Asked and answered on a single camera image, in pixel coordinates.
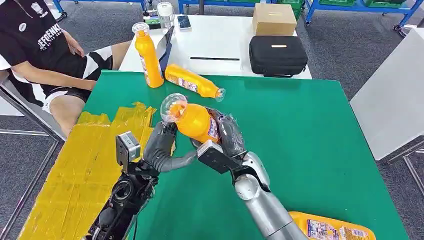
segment yellow tape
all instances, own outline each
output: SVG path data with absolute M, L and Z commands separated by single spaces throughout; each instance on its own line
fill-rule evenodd
M 115 136 L 132 131 L 141 152 L 153 131 L 154 108 L 140 102 L 106 114 L 83 112 L 51 168 L 23 226 L 20 240 L 80 240 L 121 174 Z

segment cable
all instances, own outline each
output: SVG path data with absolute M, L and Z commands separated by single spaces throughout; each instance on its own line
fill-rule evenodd
M 137 235 L 137 225 L 139 224 L 139 216 L 135 218 L 135 227 L 134 227 L 134 236 L 132 236 L 132 240 L 136 240 Z

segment floor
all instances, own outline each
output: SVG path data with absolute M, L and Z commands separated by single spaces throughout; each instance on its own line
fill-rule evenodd
M 178 6 L 176 0 L 170 1 Z M 139 4 L 62 2 L 68 18 L 60 26 L 79 41 L 86 52 L 133 37 L 131 26 L 141 20 Z M 190 6 L 188 13 L 199 8 Z M 250 7 L 206 6 L 206 15 L 252 16 Z M 409 24 L 417 24 L 424 17 L 419 9 Z M 348 99 L 351 99 L 384 59 L 402 40 L 392 31 L 401 20 L 398 14 L 354 13 L 317 10 L 312 24 L 305 27 L 300 17 L 296 31 L 309 57 L 309 69 L 314 79 L 338 80 Z M 0 116 L 0 129 L 37 130 L 24 117 Z M 15 208 L 37 166 L 44 158 L 52 140 L 45 136 L 11 136 L 0 134 L 0 228 L 3 228 Z M 424 155 L 415 154 L 412 160 L 424 179 Z M 411 240 L 424 239 L 424 196 L 403 162 L 387 165 L 377 162 L 381 176 L 393 199 Z M 29 198 L 7 239 L 16 239 L 47 175 L 44 173 Z M 13 191 L 9 186 L 15 185 Z

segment person's arm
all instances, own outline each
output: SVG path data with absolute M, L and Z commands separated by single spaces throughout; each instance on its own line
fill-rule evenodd
M 21 62 L 11 69 L 28 81 L 36 84 L 46 84 L 59 87 L 75 87 L 92 90 L 96 81 L 68 76 L 59 72 L 37 68 L 28 61 Z
M 84 50 L 83 48 L 80 46 L 80 44 L 77 42 L 77 40 L 75 40 L 70 34 L 69 32 L 65 31 L 62 29 L 62 33 L 66 38 L 67 44 L 69 46 L 69 50 L 72 54 L 78 54 L 81 57 L 84 56 Z

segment person's leg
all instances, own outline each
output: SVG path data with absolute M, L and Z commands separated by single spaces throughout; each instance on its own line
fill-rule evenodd
M 50 112 L 67 137 L 77 123 L 84 105 L 85 102 L 79 97 L 70 95 L 61 95 L 51 101 Z
M 112 56 L 113 56 L 113 70 L 118 70 L 121 66 L 122 60 L 130 47 L 131 41 L 121 42 L 112 45 Z

